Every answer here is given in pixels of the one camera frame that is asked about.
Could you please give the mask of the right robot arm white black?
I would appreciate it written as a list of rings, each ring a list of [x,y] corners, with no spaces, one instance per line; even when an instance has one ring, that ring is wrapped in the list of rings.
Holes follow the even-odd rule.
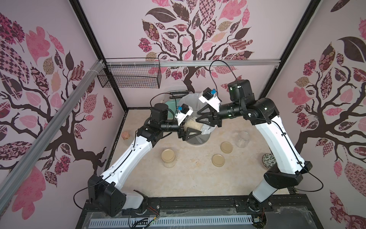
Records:
[[[263,180],[250,193],[246,205],[258,212],[262,203],[277,190],[295,187],[303,175],[312,169],[312,163],[305,161],[282,124],[279,111],[269,98],[256,100],[248,80],[235,80],[228,84],[231,102],[221,104],[218,92],[206,88],[199,95],[205,106],[197,111],[197,122],[211,127],[221,127],[224,119],[242,117],[251,122],[265,139],[275,158],[275,164],[264,174]]]

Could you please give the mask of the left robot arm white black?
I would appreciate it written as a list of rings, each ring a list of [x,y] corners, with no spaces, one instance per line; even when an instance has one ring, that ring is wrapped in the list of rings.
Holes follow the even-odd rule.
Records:
[[[173,113],[173,119],[168,119],[171,110],[167,104],[158,103],[150,108],[150,117],[135,133],[133,142],[123,155],[101,175],[92,175],[87,183],[89,202],[99,211],[110,217],[116,216],[125,209],[134,209],[144,212],[147,197],[134,190],[122,192],[123,186],[140,160],[150,152],[164,133],[177,133],[178,138],[186,141],[200,135],[200,131],[184,128],[187,117],[192,115],[193,109],[182,104]]]

